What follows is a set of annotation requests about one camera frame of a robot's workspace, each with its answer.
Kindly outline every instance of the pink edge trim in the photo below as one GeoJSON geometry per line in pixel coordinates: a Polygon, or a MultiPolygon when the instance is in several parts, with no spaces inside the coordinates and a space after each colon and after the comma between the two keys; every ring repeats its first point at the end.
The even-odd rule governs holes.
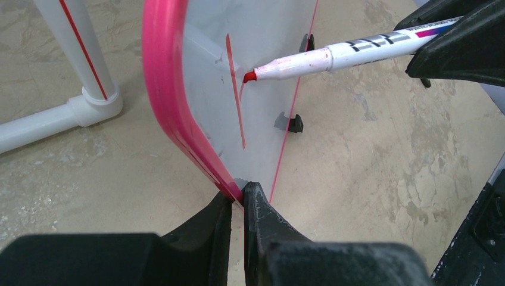
{"type": "Polygon", "coordinates": [[[161,128],[229,198],[241,190],[193,118],[182,72],[183,31],[188,0],[146,0],[142,20],[142,62],[151,107],[161,128]]]}
{"type": "MultiPolygon", "coordinates": [[[[316,0],[316,5],[314,7],[314,13],[312,14],[312,22],[310,22],[310,29],[308,30],[307,37],[310,37],[310,34],[312,33],[312,27],[314,26],[314,19],[316,18],[316,10],[317,10],[318,3],[319,3],[319,0],[316,0]]],[[[293,96],[293,103],[291,104],[291,111],[289,112],[288,118],[291,118],[293,116],[293,109],[295,108],[295,101],[297,99],[299,85],[300,85],[300,78],[298,78],[298,81],[297,81],[297,87],[295,88],[295,95],[293,96]]],[[[282,142],[282,146],[280,148],[279,162],[277,163],[277,169],[275,170],[275,176],[273,177],[272,191],[270,192],[269,203],[272,203],[273,190],[275,189],[275,183],[277,182],[277,175],[279,174],[279,169],[280,169],[280,161],[282,160],[282,154],[284,153],[284,145],[286,145],[287,138],[288,138],[288,127],[286,126],[286,132],[284,133],[284,141],[282,142]]]]}

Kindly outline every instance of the red marker line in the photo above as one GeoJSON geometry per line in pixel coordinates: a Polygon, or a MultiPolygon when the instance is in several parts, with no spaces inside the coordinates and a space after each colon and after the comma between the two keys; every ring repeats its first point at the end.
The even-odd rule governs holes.
{"type": "MultiPolygon", "coordinates": [[[[312,27],[314,26],[314,19],[316,18],[316,11],[317,11],[317,5],[319,4],[319,0],[316,0],[316,4],[314,6],[314,14],[312,14],[312,22],[310,22],[310,28],[308,30],[308,35],[312,33],[312,27]]],[[[300,78],[298,78],[297,81],[297,87],[295,88],[295,94],[293,96],[293,103],[291,104],[291,110],[289,111],[289,117],[293,116],[293,109],[295,107],[295,101],[297,99],[297,93],[298,93],[298,87],[300,85],[300,78]]],[[[279,175],[279,169],[280,169],[280,160],[282,159],[282,154],[284,153],[284,146],[286,145],[286,138],[288,137],[288,128],[286,127],[286,131],[284,131],[284,140],[282,141],[282,146],[280,148],[280,155],[279,155],[279,161],[277,163],[277,169],[275,170],[275,176],[273,177],[273,184],[272,184],[272,192],[270,193],[270,198],[269,198],[269,203],[272,202],[273,198],[273,191],[275,190],[275,183],[277,182],[277,176],[279,175]]]]}
{"type": "Polygon", "coordinates": [[[242,102],[242,91],[244,91],[244,82],[242,82],[242,86],[240,87],[240,92],[238,93],[238,97],[240,102],[242,102]]]}
{"type": "Polygon", "coordinates": [[[107,100],[107,94],[105,94],[104,87],[102,86],[102,83],[100,82],[100,79],[98,78],[95,67],[93,66],[93,63],[91,62],[91,58],[89,58],[88,51],[86,50],[86,47],[84,46],[84,43],[82,42],[79,31],[77,30],[76,24],[74,23],[74,20],[72,19],[72,15],[70,15],[70,11],[67,8],[67,4],[65,4],[65,0],[60,0],[60,5],[61,5],[61,8],[63,9],[63,11],[65,12],[65,15],[67,16],[68,22],[70,23],[70,26],[72,27],[72,30],[74,31],[74,34],[76,34],[77,41],[79,42],[80,48],[82,49],[84,56],[86,57],[86,61],[88,61],[88,65],[89,65],[89,68],[91,69],[91,72],[95,76],[96,83],[98,84],[98,87],[100,88],[100,91],[102,92],[102,95],[104,96],[104,99],[107,100]]]}
{"type": "Polygon", "coordinates": [[[242,149],[245,149],[244,127],[242,125],[242,114],[240,112],[240,98],[236,87],[235,68],[233,67],[232,44],[230,43],[230,35],[226,34],[226,52],[228,53],[228,63],[230,64],[230,75],[232,76],[233,93],[235,94],[235,103],[238,113],[238,124],[240,125],[240,135],[242,136],[242,149]]]}

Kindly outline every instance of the gray speckled floor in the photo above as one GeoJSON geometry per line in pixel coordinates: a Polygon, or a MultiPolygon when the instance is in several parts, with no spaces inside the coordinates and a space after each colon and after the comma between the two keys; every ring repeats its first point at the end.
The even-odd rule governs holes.
{"type": "MultiPolygon", "coordinates": [[[[0,122],[62,104],[80,83],[35,6],[0,2],[0,122]]],[[[32,232],[166,233],[217,192],[158,127],[140,58],[142,3],[87,1],[122,114],[0,156],[0,247],[32,232]]],[[[316,46],[390,30],[408,0],[320,0],[316,46]]],[[[273,205],[318,241],[398,241],[431,270],[505,150],[505,119],[475,83],[404,74],[408,58],[301,81],[273,205]]],[[[241,212],[230,285],[243,284],[241,212]]]]}

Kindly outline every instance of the red stripe on pipe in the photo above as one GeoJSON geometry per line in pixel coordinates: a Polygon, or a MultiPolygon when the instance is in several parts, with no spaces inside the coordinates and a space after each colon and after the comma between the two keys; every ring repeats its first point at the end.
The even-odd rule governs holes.
{"type": "Polygon", "coordinates": [[[102,83],[100,82],[100,79],[98,78],[98,75],[96,74],[95,67],[93,66],[93,63],[91,62],[91,59],[89,58],[88,51],[86,50],[86,47],[84,46],[84,43],[82,42],[82,39],[79,35],[79,31],[77,31],[76,24],[74,23],[74,20],[72,19],[72,16],[70,15],[70,11],[67,8],[67,4],[65,4],[65,0],[60,0],[60,5],[61,5],[61,8],[63,8],[65,15],[67,16],[68,22],[70,23],[70,26],[72,27],[72,30],[74,31],[74,34],[76,35],[77,41],[79,42],[79,45],[80,45],[80,48],[82,49],[82,52],[84,53],[84,56],[86,57],[86,61],[88,61],[89,68],[91,69],[91,72],[95,76],[98,87],[100,88],[100,91],[102,91],[102,95],[104,96],[104,99],[107,100],[107,94],[105,94],[104,87],[102,86],[102,83]]]}

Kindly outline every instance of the white marker barrel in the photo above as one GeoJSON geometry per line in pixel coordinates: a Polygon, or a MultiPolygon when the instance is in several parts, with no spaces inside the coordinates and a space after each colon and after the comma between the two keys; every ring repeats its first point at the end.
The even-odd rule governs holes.
{"type": "Polygon", "coordinates": [[[335,43],[322,49],[278,58],[254,69],[254,73],[257,80],[287,79],[414,54],[460,18],[335,43]]]}

